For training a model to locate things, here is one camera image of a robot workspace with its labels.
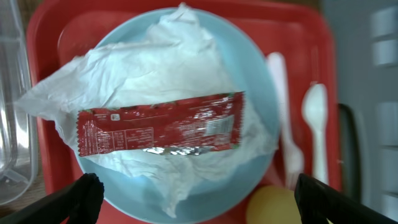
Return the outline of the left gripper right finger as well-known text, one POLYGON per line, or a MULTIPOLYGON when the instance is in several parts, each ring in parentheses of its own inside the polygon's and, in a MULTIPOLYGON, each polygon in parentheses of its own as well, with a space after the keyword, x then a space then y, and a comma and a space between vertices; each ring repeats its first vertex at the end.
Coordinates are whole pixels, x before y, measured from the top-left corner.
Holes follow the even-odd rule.
POLYGON ((303 224, 397 224, 306 174, 300 174, 294 197, 303 224))

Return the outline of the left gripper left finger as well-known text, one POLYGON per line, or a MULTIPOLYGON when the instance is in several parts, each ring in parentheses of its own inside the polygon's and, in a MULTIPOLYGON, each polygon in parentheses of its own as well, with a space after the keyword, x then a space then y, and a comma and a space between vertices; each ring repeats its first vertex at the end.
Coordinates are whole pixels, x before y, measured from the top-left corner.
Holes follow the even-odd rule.
POLYGON ((96 223, 104 200, 104 184, 94 173, 1 218, 1 223, 96 223))

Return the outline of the yellow plastic cup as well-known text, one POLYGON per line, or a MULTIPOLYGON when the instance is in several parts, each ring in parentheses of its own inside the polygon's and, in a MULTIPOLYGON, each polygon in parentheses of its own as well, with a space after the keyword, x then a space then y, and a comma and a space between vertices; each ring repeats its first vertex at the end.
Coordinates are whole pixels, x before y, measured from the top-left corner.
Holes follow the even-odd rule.
POLYGON ((246 209, 247 224, 301 224, 294 192, 275 185, 254 192, 246 209))

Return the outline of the red ketchup sachet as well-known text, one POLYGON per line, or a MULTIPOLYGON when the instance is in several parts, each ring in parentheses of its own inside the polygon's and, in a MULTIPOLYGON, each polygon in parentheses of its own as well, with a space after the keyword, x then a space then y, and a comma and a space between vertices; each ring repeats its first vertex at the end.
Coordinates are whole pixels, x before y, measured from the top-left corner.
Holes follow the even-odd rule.
POLYGON ((155 105, 93 108, 78 114, 78 154, 143 150, 195 155, 241 143, 244 93, 222 93, 155 105))

